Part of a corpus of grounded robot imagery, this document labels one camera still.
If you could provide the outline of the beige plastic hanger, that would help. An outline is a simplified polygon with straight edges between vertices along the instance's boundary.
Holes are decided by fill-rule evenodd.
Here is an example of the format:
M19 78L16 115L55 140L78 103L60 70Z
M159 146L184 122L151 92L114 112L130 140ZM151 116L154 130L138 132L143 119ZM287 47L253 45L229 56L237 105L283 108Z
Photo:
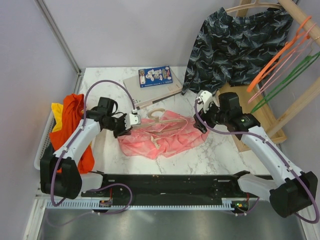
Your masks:
M154 113L164 113L166 110L164 108L156 108L150 112L148 112L147 117L151 120L153 120L153 122L150 123L145 123L145 124L141 124L138 126L134 126L133 129L142 129L142 128L148 128L151 126L155 126L155 125L161 125L161 124L170 124L170 123L184 123L187 124L188 121L185 119L181 119L181 118L174 118L174 119L167 119L167 120L160 120L159 116L154 116Z

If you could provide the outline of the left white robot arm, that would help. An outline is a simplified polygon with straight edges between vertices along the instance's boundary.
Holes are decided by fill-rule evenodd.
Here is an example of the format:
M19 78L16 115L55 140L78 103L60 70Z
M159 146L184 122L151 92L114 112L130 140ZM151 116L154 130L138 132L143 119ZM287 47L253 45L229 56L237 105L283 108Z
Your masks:
M78 127L55 152L45 153L40 160L40 189L44 194L75 199L80 193L92 190L99 197L106 196L110 185L102 173L81 174L78 164L92 140L103 130L113 132L115 138L128 135L133 126L141 123L138 111L116 117L118 103L101 97L98 105L85 112Z

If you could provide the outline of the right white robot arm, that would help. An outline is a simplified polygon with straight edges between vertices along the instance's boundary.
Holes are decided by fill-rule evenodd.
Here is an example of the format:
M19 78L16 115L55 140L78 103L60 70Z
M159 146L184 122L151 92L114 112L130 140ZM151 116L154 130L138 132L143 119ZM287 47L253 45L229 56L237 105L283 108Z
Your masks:
M218 100L219 105L216 105L213 94L206 90L197 94L194 105L202 105L202 108L195 109L194 127L205 133L214 131L216 125L226 126L225 135L234 135L247 145L272 177L267 180L246 171L240 172L229 184L230 193L235 197L250 193L262 198L283 218L313 206L315 219L309 223L318 223L317 176L312 171L304 172L281 152L260 122L251 113L243 113L235 92L222 93Z

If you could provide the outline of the pink patterned shorts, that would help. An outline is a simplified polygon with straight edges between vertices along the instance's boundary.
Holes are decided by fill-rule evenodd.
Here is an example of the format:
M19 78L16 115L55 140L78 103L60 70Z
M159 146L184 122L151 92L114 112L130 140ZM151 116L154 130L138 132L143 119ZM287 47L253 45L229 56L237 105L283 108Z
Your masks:
M165 123L154 126L132 129L131 135L117 138L122 152L129 157L143 156L155 160L159 156L166 158L203 144L209 133L203 133L194 127L195 119L183 116L170 110L156 112L160 120L185 119L187 123ZM153 120L143 118L141 124L152 123Z

